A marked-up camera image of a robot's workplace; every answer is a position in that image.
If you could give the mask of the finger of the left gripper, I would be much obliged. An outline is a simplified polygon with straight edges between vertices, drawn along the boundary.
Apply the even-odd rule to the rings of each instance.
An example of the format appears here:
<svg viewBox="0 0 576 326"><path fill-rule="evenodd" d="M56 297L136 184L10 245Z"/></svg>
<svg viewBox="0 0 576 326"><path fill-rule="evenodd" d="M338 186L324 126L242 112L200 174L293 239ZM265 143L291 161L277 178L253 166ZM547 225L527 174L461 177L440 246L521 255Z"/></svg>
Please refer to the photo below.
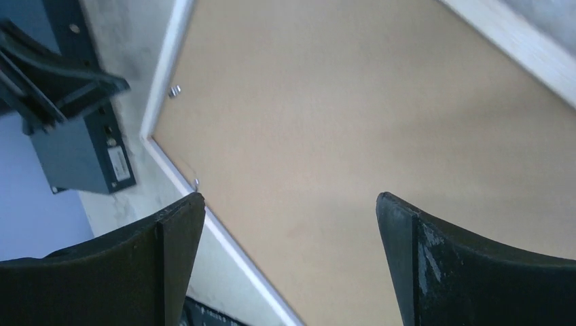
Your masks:
<svg viewBox="0 0 576 326"><path fill-rule="evenodd" d="M1 116L19 114L26 135L84 117L129 89L124 78L57 54L1 20Z"/></svg>

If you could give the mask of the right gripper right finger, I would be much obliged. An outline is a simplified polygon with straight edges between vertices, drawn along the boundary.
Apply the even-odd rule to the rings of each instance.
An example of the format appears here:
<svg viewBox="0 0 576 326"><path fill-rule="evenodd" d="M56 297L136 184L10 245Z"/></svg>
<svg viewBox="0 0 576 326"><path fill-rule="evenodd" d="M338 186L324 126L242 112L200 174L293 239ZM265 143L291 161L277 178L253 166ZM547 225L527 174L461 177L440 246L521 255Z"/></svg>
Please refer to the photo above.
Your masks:
<svg viewBox="0 0 576 326"><path fill-rule="evenodd" d="M404 325L574 325L575 262L511 247L383 192L376 218Z"/></svg>

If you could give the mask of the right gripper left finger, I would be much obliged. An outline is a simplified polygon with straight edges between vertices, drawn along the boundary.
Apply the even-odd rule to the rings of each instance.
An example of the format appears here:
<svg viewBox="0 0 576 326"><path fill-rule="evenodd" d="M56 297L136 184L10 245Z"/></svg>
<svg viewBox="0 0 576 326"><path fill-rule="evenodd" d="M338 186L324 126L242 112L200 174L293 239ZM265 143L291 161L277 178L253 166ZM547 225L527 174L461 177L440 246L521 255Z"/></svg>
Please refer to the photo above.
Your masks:
<svg viewBox="0 0 576 326"><path fill-rule="evenodd" d="M1 262L2 325L178 325L205 218L199 193L43 258Z"/></svg>

